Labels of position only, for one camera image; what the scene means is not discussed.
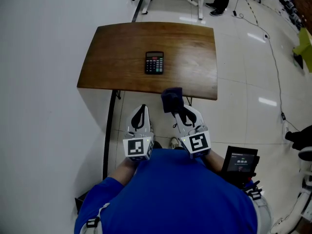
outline screen display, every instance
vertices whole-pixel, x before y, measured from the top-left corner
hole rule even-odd
[[[146,53],[146,57],[161,57],[162,53]]]
[[[250,172],[253,162],[254,156],[252,154],[238,154],[232,153],[230,163],[228,166],[228,172]]]

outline white strap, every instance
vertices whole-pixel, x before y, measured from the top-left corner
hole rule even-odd
[[[83,225],[83,227],[81,228],[80,230],[80,233],[79,234],[103,234],[103,230],[102,230],[102,223],[101,223],[101,211],[106,208],[107,206],[109,206],[110,203],[106,203],[105,205],[103,205],[103,207],[101,207],[99,210],[98,210],[98,214],[96,216],[96,218],[91,218],[88,220],[87,223],[89,224],[95,224],[95,221],[97,220],[97,218],[99,219],[98,223],[97,223],[97,226],[96,227],[93,227],[93,228],[87,228],[87,223],[85,223]]]
[[[251,196],[249,196],[249,198],[253,202],[257,215],[257,234],[269,233],[273,224],[273,217],[271,214],[271,208],[269,207],[266,199],[263,196],[257,200],[253,200]]]

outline wooden tabletop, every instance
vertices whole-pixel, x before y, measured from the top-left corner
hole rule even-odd
[[[164,52],[162,75],[145,74],[145,53]],[[214,30],[170,22],[132,22],[97,28],[78,88],[162,93],[217,100]]]

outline blue shirt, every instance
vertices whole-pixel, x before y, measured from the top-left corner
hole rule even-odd
[[[251,200],[184,150],[154,149],[129,184],[106,178],[87,195],[75,224],[79,234],[101,211],[103,233],[255,234]]]

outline white robot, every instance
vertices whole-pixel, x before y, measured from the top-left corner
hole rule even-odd
[[[178,138],[190,158],[207,155],[211,150],[209,131],[201,113],[191,106],[184,105],[191,120],[174,113],[177,127],[180,131]],[[154,145],[154,133],[146,105],[137,107],[127,118],[123,146],[126,157],[132,161],[149,160]]]

